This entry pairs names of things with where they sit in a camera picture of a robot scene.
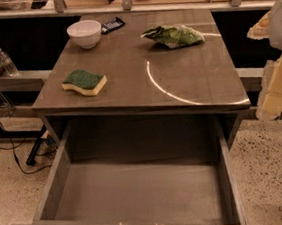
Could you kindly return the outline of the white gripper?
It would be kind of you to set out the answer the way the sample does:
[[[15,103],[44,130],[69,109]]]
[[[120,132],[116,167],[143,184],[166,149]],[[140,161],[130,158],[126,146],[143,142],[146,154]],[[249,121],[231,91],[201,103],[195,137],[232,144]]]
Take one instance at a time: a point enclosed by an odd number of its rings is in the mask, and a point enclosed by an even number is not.
[[[270,13],[265,13],[246,35],[255,40],[269,38],[271,47],[282,50],[282,0],[276,0],[273,5]],[[282,113],[282,55],[276,61],[267,61],[261,82],[256,117],[275,120]]]

